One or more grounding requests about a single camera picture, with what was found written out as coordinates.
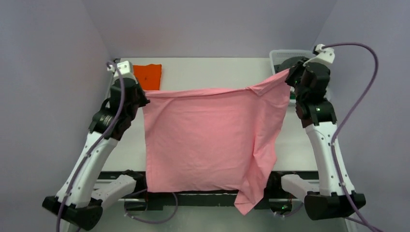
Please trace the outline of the pink t shirt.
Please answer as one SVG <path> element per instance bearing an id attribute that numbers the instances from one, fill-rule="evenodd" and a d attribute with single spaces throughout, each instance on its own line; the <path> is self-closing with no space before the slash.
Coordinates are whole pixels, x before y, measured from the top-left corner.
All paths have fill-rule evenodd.
<path id="1" fill-rule="evenodd" d="M 148 91 L 147 190 L 237 190 L 234 206 L 249 213 L 277 161 L 275 142 L 290 100 L 288 73 L 240 89 Z"/>

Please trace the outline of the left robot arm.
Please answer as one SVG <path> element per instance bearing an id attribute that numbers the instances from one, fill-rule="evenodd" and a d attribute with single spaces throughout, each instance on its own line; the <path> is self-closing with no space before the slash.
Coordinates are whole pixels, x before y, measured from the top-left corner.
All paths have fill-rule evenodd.
<path id="1" fill-rule="evenodd" d="M 42 206 L 57 216 L 56 231 L 90 231 L 103 212 L 120 198 L 140 197 L 142 175 L 126 170 L 100 189 L 94 185 L 107 158 L 131 126 L 139 107 L 149 103 L 138 82 L 132 78 L 116 80 L 110 97 L 92 117 L 86 142 L 70 176 L 54 196 L 45 197 Z"/>

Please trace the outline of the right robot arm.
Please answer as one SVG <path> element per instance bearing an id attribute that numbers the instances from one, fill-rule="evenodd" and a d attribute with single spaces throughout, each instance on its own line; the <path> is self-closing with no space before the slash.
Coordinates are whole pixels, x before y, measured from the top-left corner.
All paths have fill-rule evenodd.
<path id="1" fill-rule="evenodd" d="M 286 174 L 271 184 L 279 197 L 290 193 L 303 202 L 311 220 L 345 218 L 366 204 L 347 174 L 337 139 L 337 117 L 326 98 L 330 70 L 323 64 L 294 57 L 278 66 L 288 71 L 286 84 L 294 88 L 295 111 L 312 145 L 319 174 L 318 186 L 296 174 Z"/>

